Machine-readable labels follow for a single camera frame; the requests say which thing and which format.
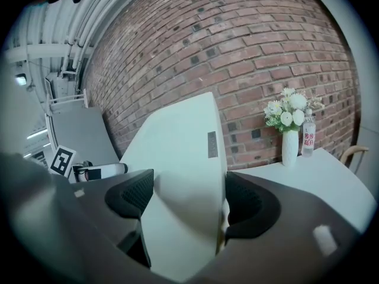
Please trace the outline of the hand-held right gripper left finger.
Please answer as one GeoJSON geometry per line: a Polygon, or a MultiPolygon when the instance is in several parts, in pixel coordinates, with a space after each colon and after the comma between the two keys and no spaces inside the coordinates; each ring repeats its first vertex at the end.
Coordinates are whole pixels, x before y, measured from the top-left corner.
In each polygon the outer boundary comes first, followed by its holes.
{"type": "Polygon", "coordinates": [[[103,233],[68,180],[19,154],[1,154],[1,201],[16,239],[59,283],[165,283],[103,233]]]}

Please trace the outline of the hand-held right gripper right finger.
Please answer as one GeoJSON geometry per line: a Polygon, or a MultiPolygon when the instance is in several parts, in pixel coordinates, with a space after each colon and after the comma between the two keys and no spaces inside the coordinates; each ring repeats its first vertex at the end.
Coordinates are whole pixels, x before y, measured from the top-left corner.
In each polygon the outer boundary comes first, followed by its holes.
{"type": "Polygon", "coordinates": [[[224,249],[192,283],[314,283],[361,233],[318,196],[238,172],[225,178],[224,249]]]}

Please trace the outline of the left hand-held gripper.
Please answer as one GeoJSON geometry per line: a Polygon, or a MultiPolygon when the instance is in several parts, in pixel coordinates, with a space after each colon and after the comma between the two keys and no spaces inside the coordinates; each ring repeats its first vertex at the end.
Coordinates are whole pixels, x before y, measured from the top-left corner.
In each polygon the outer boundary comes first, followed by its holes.
{"type": "Polygon", "coordinates": [[[62,175],[69,183],[89,182],[126,174],[128,166],[124,163],[111,163],[94,166],[89,161],[76,163],[76,151],[59,146],[49,165],[49,172],[62,175]]]}

